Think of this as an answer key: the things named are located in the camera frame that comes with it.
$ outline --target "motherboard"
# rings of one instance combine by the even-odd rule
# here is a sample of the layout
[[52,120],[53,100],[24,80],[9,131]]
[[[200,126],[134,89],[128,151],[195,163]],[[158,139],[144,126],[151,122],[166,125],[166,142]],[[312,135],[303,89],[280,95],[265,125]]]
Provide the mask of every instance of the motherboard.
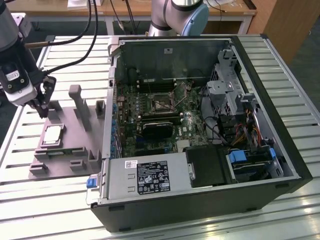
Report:
[[182,152],[208,144],[199,111],[200,87],[191,81],[117,87],[123,157]]

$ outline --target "metal bracket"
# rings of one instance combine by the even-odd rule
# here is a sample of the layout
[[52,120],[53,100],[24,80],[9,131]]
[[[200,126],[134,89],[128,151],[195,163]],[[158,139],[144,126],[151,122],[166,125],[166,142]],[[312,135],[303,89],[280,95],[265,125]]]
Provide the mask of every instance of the metal bracket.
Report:
[[109,57],[114,57],[120,51],[121,43],[119,42],[118,36],[112,36],[108,41],[108,53]]

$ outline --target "black cable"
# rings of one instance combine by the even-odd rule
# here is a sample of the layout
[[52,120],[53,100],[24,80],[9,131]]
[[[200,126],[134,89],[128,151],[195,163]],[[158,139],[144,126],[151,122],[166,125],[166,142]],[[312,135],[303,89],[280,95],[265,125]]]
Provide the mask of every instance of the black cable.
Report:
[[221,21],[222,21],[222,13],[226,13],[227,11],[221,9],[221,5],[220,5],[219,2],[217,2],[217,0],[214,0],[214,1],[219,5],[219,8],[216,8],[216,7],[212,6],[212,5],[210,4],[209,0],[206,0],[206,2],[208,3],[208,5],[209,5],[211,8],[216,9],[216,10],[219,10],[219,12],[220,12],[220,21],[219,21],[219,25],[218,25],[218,33],[219,33],[219,32],[220,32],[220,25],[221,25]]
[[214,129],[204,120],[204,116],[203,116],[203,114],[202,114],[202,109],[201,109],[201,107],[202,107],[202,101],[203,101],[203,89],[204,89],[204,88],[205,88],[205,87],[203,87],[202,90],[200,91],[200,108],[199,108],[199,110],[200,110],[201,120],[204,122],[204,124],[206,125],[206,127],[207,127],[208,129],[210,129],[213,133],[215,133],[215,134],[218,136],[218,138],[222,141],[223,144],[225,144],[226,146],[232,147],[232,145],[229,144],[229,143],[227,142],[227,140],[225,140],[225,138],[220,135],[220,133],[218,133],[216,130],[214,130]]
[[138,30],[140,23],[141,23],[141,21],[139,21],[138,24],[136,25],[136,27],[135,27],[136,30]]
[[220,26],[221,26],[221,21],[222,21],[222,10],[221,10],[221,5],[220,3],[217,2],[217,0],[214,0],[218,5],[219,5],[219,10],[220,10],[220,21],[218,24],[218,34],[220,33]]
[[88,29],[89,29],[89,27],[90,27],[90,25],[91,25],[91,16],[92,16],[92,14],[91,14],[91,3],[90,3],[90,0],[88,0],[88,4],[89,4],[89,18],[88,18],[88,22],[87,22],[87,24],[86,24],[85,29],[83,30],[83,32],[82,32],[79,36],[77,36],[77,37],[75,37],[75,38],[73,38],[73,39],[70,39],[70,40],[59,41],[59,42],[49,42],[49,43],[48,43],[48,46],[60,46],[60,45],[65,45],[65,44],[74,43],[75,41],[78,41],[79,39],[81,39],[81,38],[88,32]]
[[111,3],[111,7],[113,9],[113,12],[114,12],[114,15],[116,17],[116,20],[118,21],[118,24],[119,24],[119,27],[123,30],[124,34],[127,35],[126,31],[125,31],[125,26],[123,25],[123,23],[120,21],[119,17],[118,17],[118,14],[116,12],[116,9],[114,7],[114,3],[112,2],[112,0],[110,0],[110,3]]
[[115,10],[114,3],[112,2],[112,0],[110,0],[110,3],[111,3],[111,7],[113,9],[114,15],[116,17],[116,20],[120,23],[120,19],[119,19],[118,14],[117,14],[117,12]]
[[94,47],[95,43],[96,43],[96,39],[97,39],[97,35],[98,35],[98,10],[97,10],[97,3],[96,3],[96,0],[92,0],[93,1],[93,6],[94,6],[94,14],[95,14],[95,28],[94,28],[94,36],[93,36],[93,40],[92,40],[92,43],[88,49],[88,51],[86,52],[86,54],[80,58],[79,60],[76,60],[76,61],[72,61],[72,62],[69,62],[67,64],[63,64],[63,65],[60,65],[60,66],[56,66],[50,70],[46,70],[44,71],[44,74],[45,76],[55,72],[55,71],[58,71],[58,70],[61,70],[61,69],[65,69],[67,67],[70,67],[70,66],[73,66],[73,65],[76,65],[76,64],[79,64],[81,62],[83,62],[87,57],[88,55],[90,54],[92,48]]
[[128,8],[128,11],[129,11],[130,16],[131,16],[131,20],[132,20],[132,23],[133,23],[133,26],[134,26],[134,30],[136,30],[137,27],[136,27],[136,23],[135,23],[135,20],[134,20],[134,15],[133,15],[133,13],[132,13],[132,11],[131,11],[130,3],[129,3],[128,0],[125,0],[125,1],[126,1],[126,5],[127,5],[127,8]]
[[136,24],[135,24],[134,16],[133,16],[132,11],[131,11],[130,4],[129,4],[128,0],[124,0],[124,1],[125,1],[125,4],[126,4],[126,8],[128,9],[128,13],[129,13],[129,17],[130,17],[130,21],[131,21],[131,25],[132,25],[133,34],[136,34]]

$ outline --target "metal table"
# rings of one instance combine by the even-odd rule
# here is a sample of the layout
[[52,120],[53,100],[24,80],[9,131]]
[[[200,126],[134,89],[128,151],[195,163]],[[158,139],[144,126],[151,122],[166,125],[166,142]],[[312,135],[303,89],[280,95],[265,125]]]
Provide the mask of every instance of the metal table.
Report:
[[[70,36],[55,37],[55,40]],[[68,46],[44,48],[40,67],[51,68],[85,54],[91,36]],[[70,84],[81,84],[88,104],[106,97],[108,36],[99,36],[81,65],[57,71],[53,100],[71,106]],[[197,221],[109,233],[86,204],[88,177],[28,180],[44,120],[30,107],[19,107],[0,150],[1,239],[313,239],[320,234],[320,116],[295,77],[267,39],[240,36],[256,71],[314,179],[261,210]]]

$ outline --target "warning label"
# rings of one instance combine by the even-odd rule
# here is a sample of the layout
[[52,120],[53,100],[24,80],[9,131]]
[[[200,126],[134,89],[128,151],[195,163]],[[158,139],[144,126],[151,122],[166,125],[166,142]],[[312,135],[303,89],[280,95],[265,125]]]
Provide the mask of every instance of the warning label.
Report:
[[140,195],[170,191],[167,161],[139,163],[136,171]]

